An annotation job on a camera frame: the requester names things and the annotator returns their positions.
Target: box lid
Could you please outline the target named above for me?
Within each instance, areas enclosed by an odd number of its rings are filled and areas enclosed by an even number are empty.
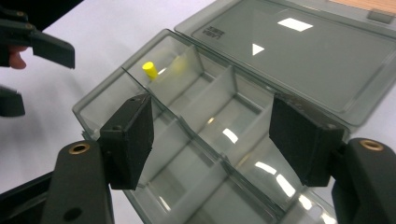
[[[216,1],[176,31],[346,125],[362,125],[396,78],[393,17],[324,0],[293,1]]]

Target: black clamp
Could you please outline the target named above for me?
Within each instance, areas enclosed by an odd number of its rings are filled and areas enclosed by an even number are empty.
[[[8,46],[32,47],[33,54],[69,68],[75,67],[72,45],[38,31],[24,12],[0,6],[0,66],[9,66]]]
[[[114,223],[112,189],[136,189],[154,141],[151,96],[127,100],[97,141],[64,147],[53,172],[0,194],[0,223]]]
[[[0,116],[18,117],[24,114],[22,96],[14,90],[0,86]]]
[[[334,177],[338,223],[396,223],[394,151],[371,139],[346,144],[345,132],[311,103],[276,94],[270,138],[304,185],[325,187]]]

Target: brass screw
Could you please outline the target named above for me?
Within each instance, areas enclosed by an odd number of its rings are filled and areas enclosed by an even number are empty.
[[[88,151],[88,149],[90,149],[90,145],[85,144],[85,143],[78,144],[78,145],[75,145],[75,146],[71,147],[69,149],[69,153],[72,154],[72,155],[78,155],[78,154],[81,154],[81,153],[84,153],[84,152]]]
[[[384,150],[384,146],[382,146],[381,144],[379,144],[373,140],[364,139],[364,140],[361,140],[360,143],[363,147],[373,150],[373,151]]]

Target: yellow foam earplug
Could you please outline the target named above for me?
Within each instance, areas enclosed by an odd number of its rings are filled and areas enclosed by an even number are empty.
[[[157,69],[155,68],[155,65],[153,62],[146,62],[142,66],[143,70],[146,72],[146,75],[148,75],[148,78],[152,81],[158,76]]]

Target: white table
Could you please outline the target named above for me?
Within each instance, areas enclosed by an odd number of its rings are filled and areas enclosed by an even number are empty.
[[[81,140],[72,106],[162,29],[173,29],[214,0],[85,0],[45,33],[76,49],[76,69],[34,57],[18,71],[0,68],[0,83],[21,92],[26,116],[0,118],[0,193],[53,170],[58,151]],[[393,87],[353,137],[376,139],[396,149]],[[329,189],[318,192],[330,200]],[[112,191],[116,223],[141,220],[120,191]]]

